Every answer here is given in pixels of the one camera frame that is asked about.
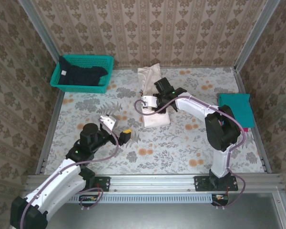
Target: floor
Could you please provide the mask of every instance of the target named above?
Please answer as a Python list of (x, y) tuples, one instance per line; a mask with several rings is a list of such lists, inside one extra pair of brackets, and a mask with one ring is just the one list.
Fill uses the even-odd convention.
[(47, 229), (282, 229), (272, 194), (244, 194), (225, 210), (211, 204), (65, 204)]
[[(182, 87), (210, 104), (217, 104), (219, 93), (238, 92), (232, 68), (161, 69), (161, 73), (174, 88)], [(59, 166), (79, 139), (83, 125), (98, 123), (103, 114), (120, 118), (115, 133), (128, 128), (133, 133), (114, 158), (88, 165), (96, 174), (207, 173), (213, 152), (203, 123), (186, 112), (170, 108), (170, 125), (144, 128), (141, 115), (133, 108), (140, 98), (139, 90), (136, 71), (114, 70), (105, 94), (65, 93), (45, 174), (51, 174)], [(108, 143), (96, 152), (95, 159), (113, 152), (114, 146)], [(233, 152), (231, 169), (237, 173), (264, 171), (251, 131), (246, 133), (245, 144)]]

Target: grey surface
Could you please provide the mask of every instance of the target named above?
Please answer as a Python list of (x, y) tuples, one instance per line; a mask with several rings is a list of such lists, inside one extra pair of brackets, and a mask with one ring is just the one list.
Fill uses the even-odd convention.
[(210, 204), (64, 205), (47, 229), (281, 229), (271, 194), (244, 194), (225, 210)]

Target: wall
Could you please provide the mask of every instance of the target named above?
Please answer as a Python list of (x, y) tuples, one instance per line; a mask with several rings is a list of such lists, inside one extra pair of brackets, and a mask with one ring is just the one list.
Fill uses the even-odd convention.
[(55, 64), (16, 0), (0, 0), (0, 229), (34, 174), (57, 91)]
[(272, 170), (286, 184), (286, 0), (280, 1), (241, 76)]
[(32, 0), (60, 54), (232, 66), (266, 0)]

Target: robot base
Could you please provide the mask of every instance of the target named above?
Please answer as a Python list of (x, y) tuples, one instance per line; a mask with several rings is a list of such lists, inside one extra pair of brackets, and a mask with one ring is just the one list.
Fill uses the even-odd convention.
[(228, 173), (222, 178), (216, 177), (210, 170), (209, 176), (197, 176), (194, 177), (196, 192), (205, 191), (238, 191), (238, 185), (236, 177)]

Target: aluminum frame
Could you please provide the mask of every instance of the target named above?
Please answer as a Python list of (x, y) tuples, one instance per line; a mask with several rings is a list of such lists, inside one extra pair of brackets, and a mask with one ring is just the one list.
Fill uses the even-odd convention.
[(252, 52), (254, 46), (256, 45), (259, 37), (262, 35), (262, 32), (264, 31), (264, 28), (268, 24), (271, 16), (273, 15), (274, 11), (276, 10), (276, 7), (278, 6), (280, 0), (268, 0), (259, 15), (258, 19), (256, 20), (256, 23), (245, 43), (243, 46), (243, 49), (241, 50), (234, 67), (240, 71), (246, 60), (248, 59), (250, 53)]
[(286, 229), (286, 193), (282, 193), (279, 190), (272, 193), (275, 201), (276, 209), (282, 224), (282, 227)]
[(52, 114), (51, 121), (49, 124), (48, 132), (47, 132), (46, 138), (44, 139), (43, 147), (41, 150), (41, 154), (40, 154), (40, 158), (38, 161), (35, 174), (40, 174), (42, 171), (42, 167), (45, 167), (45, 165), (47, 164), (46, 161), (50, 153), (50, 149), (51, 149), (52, 141), (54, 138), (54, 133), (55, 133), (59, 113), (61, 111), (61, 105), (62, 105), (64, 95), (65, 95), (65, 92), (59, 91), (59, 94), (57, 96), (57, 100), (56, 100), (56, 103), (53, 109), (53, 114)]
[(28, 15), (30, 21), (32, 22), (34, 28), (38, 32), (40, 38), (42, 39), (43, 43), (47, 47), (47, 50), (51, 54), (53, 60), (57, 63), (59, 59), (59, 52), (54, 44), (53, 39), (51, 38), (50, 34), (47, 31), (47, 28), (43, 24), (42, 20), (40, 19), (37, 10), (35, 9), (34, 4), (31, 0), (19, 0), (21, 6), (23, 7), (24, 11)]
[[(205, 191), (196, 192), (194, 177), (207, 176), (208, 174), (188, 174), (188, 175), (105, 175), (110, 177), (109, 193), (117, 194), (216, 194), (222, 192)], [(240, 174), (246, 181), (245, 193), (275, 193), (284, 191), (279, 174), (267, 173), (242, 173)], [(42, 184), (49, 175), (28, 176), (25, 193), (32, 192)], [(243, 183), (237, 178), (238, 191), (240, 193)]]
[[(241, 78), (239, 71), (237, 69), (233, 69), (233, 73), (234, 73), (234, 77), (235, 77), (239, 92), (245, 94), (246, 89), (245, 89), (245, 86), (244, 86), (244, 83), (243, 83), (243, 80)], [(272, 173), (272, 170), (271, 170), (271, 167), (270, 167), (267, 155), (266, 155), (266, 151), (265, 151), (265, 148), (262, 142), (262, 138), (259, 134), (256, 122), (255, 122), (255, 118), (253, 117), (253, 119), (254, 119), (254, 128), (251, 128), (251, 130), (252, 130), (252, 134), (253, 134), (253, 138), (254, 138), (257, 150), (262, 157), (262, 162), (264, 163), (263, 166), (265, 166), (266, 172)]]

